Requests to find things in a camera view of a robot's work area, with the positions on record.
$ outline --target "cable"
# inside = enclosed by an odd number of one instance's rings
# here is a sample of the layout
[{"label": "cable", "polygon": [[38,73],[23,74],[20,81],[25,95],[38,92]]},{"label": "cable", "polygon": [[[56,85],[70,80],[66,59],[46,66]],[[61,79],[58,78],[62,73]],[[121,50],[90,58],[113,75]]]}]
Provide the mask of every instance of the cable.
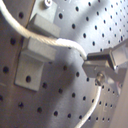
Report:
[{"label": "cable", "polygon": [[82,118],[82,120],[75,126],[75,128],[81,128],[85,124],[85,122],[88,120],[88,118],[91,116],[91,114],[94,112],[100,98],[100,93],[101,93],[101,86],[98,86],[94,103],[92,104],[91,108],[88,110],[86,115]]},{"label": "cable", "polygon": [[[32,38],[34,38],[34,39],[36,39],[36,40],[38,40],[42,43],[46,43],[48,45],[74,48],[74,49],[76,49],[80,52],[80,54],[81,54],[81,56],[83,57],[84,60],[87,59],[87,55],[86,55],[84,49],[78,43],[76,43],[74,41],[66,40],[66,39],[48,38],[48,37],[45,37],[43,35],[38,35],[36,33],[33,33],[31,31],[27,30],[26,28],[24,28],[9,13],[9,11],[7,10],[3,0],[0,0],[0,10],[1,10],[1,13],[3,14],[4,18],[6,19],[6,21],[12,26],[13,29],[15,29],[22,36],[24,36],[26,38],[32,37]],[[93,105],[91,106],[91,108],[89,109],[87,114],[83,117],[83,119],[77,124],[77,126],[75,128],[82,127],[82,125],[87,121],[89,116],[93,113],[93,111],[95,110],[96,105],[98,103],[98,100],[99,100],[99,97],[100,97],[100,92],[101,92],[101,87],[98,87],[96,99],[95,99]]]},{"label": "cable", "polygon": [[33,33],[31,31],[27,30],[26,28],[24,28],[9,13],[3,0],[0,0],[0,10],[1,10],[4,18],[6,19],[6,21],[12,26],[12,28],[14,28],[22,36],[24,36],[26,38],[32,37],[32,38],[34,38],[42,43],[46,43],[48,45],[74,48],[80,52],[80,54],[84,60],[87,59],[87,55],[86,55],[84,49],[78,43],[76,43],[74,41],[70,41],[70,40],[66,40],[66,39],[48,38],[43,35],[38,35],[36,33]]}]

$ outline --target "white cable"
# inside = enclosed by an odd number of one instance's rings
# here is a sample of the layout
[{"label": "white cable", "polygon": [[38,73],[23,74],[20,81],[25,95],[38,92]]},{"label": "white cable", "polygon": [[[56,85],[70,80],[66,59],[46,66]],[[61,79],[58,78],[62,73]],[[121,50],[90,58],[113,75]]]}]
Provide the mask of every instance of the white cable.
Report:
[{"label": "white cable", "polygon": [[88,118],[91,116],[91,114],[94,112],[94,110],[95,110],[95,108],[97,106],[97,103],[99,101],[99,98],[100,98],[100,93],[101,93],[101,87],[98,86],[96,98],[95,98],[91,108],[86,113],[86,115],[82,118],[82,120],[75,126],[75,128],[81,128],[85,124],[85,122],[88,120]]},{"label": "white cable", "polygon": [[[49,45],[74,48],[74,49],[78,50],[80,52],[80,54],[82,55],[83,59],[86,60],[87,55],[86,55],[84,49],[76,42],[66,40],[66,39],[52,39],[52,38],[48,38],[48,37],[45,37],[42,35],[38,35],[36,33],[33,33],[31,31],[27,30],[12,17],[12,15],[7,10],[3,0],[0,0],[0,10],[1,10],[1,13],[3,14],[4,18],[6,19],[6,21],[22,36],[24,36],[26,38],[32,37],[42,43],[46,43]],[[89,109],[87,114],[83,117],[83,119],[77,124],[77,126],[75,128],[81,128],[82,125],[87,121],[89,116],[93,113],[93,111],[95,110],[96,105],[98,103],[98,100],[100,97],[100,92],[101,92],[101,87],[98,87],[97,95],[96,95],[93,105],[91,106],[91,108]]]},{"label": "white cable", "polygon": [[29,30],[27,30],[26,28],[24,28],[22,25],[20,25],[13,17],[12,15],[9,13],[9,11],[7,10],[3,0],[0,0],[0,10],[4,16],[4,18],[6,19],[6,21],[22,36],[26,37],[26,38],[34,38],[42,43],[46,43],[49,45],[55,45],[55,46],[61,46],[61,47],[71,47],[74,48],[76,50],[78,50],[81,54],[81,56],[83,57],[84,60],[86,60],[86,53],[84,51],[84,49],[76,42],[74,41],[70,41],[70,40],[65,40],[65,39],[52,39],[52,38],[48,38],[42,35],[38,35],[36,33],[33,33]]}]

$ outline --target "pegboard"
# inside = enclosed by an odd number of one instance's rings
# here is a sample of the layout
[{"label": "pegboard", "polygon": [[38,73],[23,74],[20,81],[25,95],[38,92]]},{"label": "pegboard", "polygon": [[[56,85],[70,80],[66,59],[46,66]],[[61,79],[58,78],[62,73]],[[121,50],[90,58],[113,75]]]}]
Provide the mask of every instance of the pegboard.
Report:
[{"label": "pegboard", "polygon": [[[26,26],[34,0],[4,0],[10,13]],[[128,37],[127,0],[54,0],[54,23],[61,38],[78,42],[86,53],[113,47]],[[0,14],[0,128],[73,128],[92,105],[96,87],[82,69],[80,54],[57,50],[45,63],[37,92],[14,84],[23,38]],[[102,86],[99,103],[83,128],[109,128],[118,101],[115,84]]]}]

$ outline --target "pegboard hole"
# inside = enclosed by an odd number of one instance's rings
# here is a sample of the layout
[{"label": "pegboard hole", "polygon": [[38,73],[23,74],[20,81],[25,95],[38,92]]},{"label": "pegboard hole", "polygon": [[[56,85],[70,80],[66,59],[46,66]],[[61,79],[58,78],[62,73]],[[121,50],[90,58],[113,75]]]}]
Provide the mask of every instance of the pegboard hole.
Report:
[{"label": "pegboard hole", "polygon": [[23,18],[24,18],[24,13],[23,13],[23,12],[20,12],[20,13],[19,13],[19,18],[20,18],[20,19],[23,19]]},{"label": "pegboard hole", "polygon": [[110,118],[108,118],[108,122],[110,121]]},{"label": "pegboard hole", "polygon": [[71,116],[72,116],[72,115],[69,113],[67,117],[68,117],[68,118],[71,118]]},{"label": "pegboard hole", "polygon": [[86,21],[89,21],[89,17],[86,17]]},{"label": "pegboard hole", "polygon": [[88,5],[91,6],[91,2],[88,2]]},{"label": "pegboard hole", "polygon": [[56,117],[58,116],[58,112],[57,111],[54,112],[54,116],[56,116]]},{"label": "pegboard hole", "polygon": [[85,100],[86,100],[86,96],[83,97],[83,101],[85,101]]},{"label": "pegboard hole", "polygon": [[106,20],[104,20],[103,22],[104,22],[104,24],[106,24]]},{"label": "pegboard hole", "polygon": [[101,104],[102,104],[102,102],[100,101],[100,102],[99,102],[99,105],[101,105]]},{"label": "pegboard hole", "polygon": [[108,44],[110,44],[110,40],[108,40]]},{"label": "pegboard hole", "polygon": [[86,33],[83,34],[83,37],[86,38]]},{"label": "pegboard hole", "polygon": [[77,11],[77,12],[79,11],[79,7],[76,7],[76,11]]},{"label": "pegboard hole", "polygon": [[58,92],[59,92],[60,94],[62,94],[62,93],[63,93],[63,90],[60,88]]},{"label": "pegboard hole", "polygon": [[63,14],[62,13],[59,14],[59,18],[63,19]]},{"label": "pegboard hole", "polygon": [[102,33],[102,37],[104,38],[104,33]]},{"label": "pegboard hole", "polygon": [[95,46],[95,41],[92,42],[92,45]]},{"label": "pegboard hole", "polygon": [[16,40],[15,40],[14,38],[11,38],[11,39],[10,39],[10,44],[11,44],[11,45],[15,45],[15,44],[16,44]]},{"label": "pegboard hole", "polygon": [[108,88],[108,92],[110,92],[110,88]]},{"label": "pegboard hole", "polygon": [[107,8],[105,8],[105,11],[107,11]]},{"label": "pegboard hole", "polygon": [[79,73],[79,72],[77,72],[77,73],[76,73],[76,77],[79,77],[79,76],[80,76],[80,73]]},{"label": "pegboard hole", "polygon": [[88,121],[90,121],[91,120],[91,116],[88,118]]},{"label": "pegboard hole", "polygon": [[98,117],[96,117],[96,121],[98,121]]},{"label": "pegboard hole", "polygon": [[76,97],[76,94],[75,93],[72,93],[72,98],[75,98]]},{"label": "pegboard hole", "polygon": [[89,82],[89,78],[87,78],[86,81]]},{"label": "pegboard hole", "polygon": [[104,85],[102,86],[102,89],[104,89]]},{"label": "pegboard hole", "polygon": [[105,107],[107,107],[108,106],[108,104],[107,103],[105,103]]},{"label": "pegboard hole", "polygon": [[76,25],[75,24],[72,24],[72,28],[75,29],[76,28]]},{"label": "pegboard hole", "polygon": [[27,83],[30,83],[30,82],[31,82],[31,77],[30,77],[30,76],[27,76],[27,77],[26,77],[26,82],[27,82]]},{"label": "pegboard hole", "polygon": [[48,87],[47,83],[43,83],[42,87],[43,87],[44,89],[47,89],[47,87]]},{"label": "pegboard hole", "polygon": [[99,16],[99,12],[96,12],[97,16]]},{"label": "pegboard hole", "polygon": [[94,102],[94,99],[92,99],[92,103]]},{"label": "pegboard hole", "polygon": [[66,65],[64,65],[63,70],[66,71],[68,69],[68,67]]},{"label": "pegboard hole", "polygon": [[102,121],[104,122],[104,120],[105,120],[105,118],[103,117],[103,118],[102,118]]},{"label": "pegboard hole", "polygon": [[97,26],[95,26],[95,30],[97,30]]},{"label": "pegboard hole", "polygon": [[20,109],[22,109],[22,108],[24,107],[23,102],[19,102],[19,103],[18,103],[18,107],[19,107]]},{"label": "pegboard hole", "polygon": [[42,108],[41,107],[37,108],[37,112],[42,113]]},{"label": "pegboard hole", "polygon": [[3,101],[3,96],[2,95],[0,95],[0,102],[2,102]]},{"label": "pegboard hole", "polygon": [[79,116],[79,119],[80,119],[80,120],[82,119],[82,115]]},{"label": "pegboard hole", "polygon": [[7,74],[9,72],[9,68],[7,66],[3,67],[3,73]]}]

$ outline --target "metal bracket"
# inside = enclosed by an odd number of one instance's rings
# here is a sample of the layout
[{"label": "metal bracket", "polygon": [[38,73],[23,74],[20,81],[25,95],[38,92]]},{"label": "metal bracket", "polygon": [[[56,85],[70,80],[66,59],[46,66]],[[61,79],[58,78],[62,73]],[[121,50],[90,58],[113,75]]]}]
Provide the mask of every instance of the metal bracket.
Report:
[{"label": "metal bracket", "polygon": [[15,84],[38,91],[44,62],[55,59],[56,50],[35,39],[26,40],[19,58]]}]

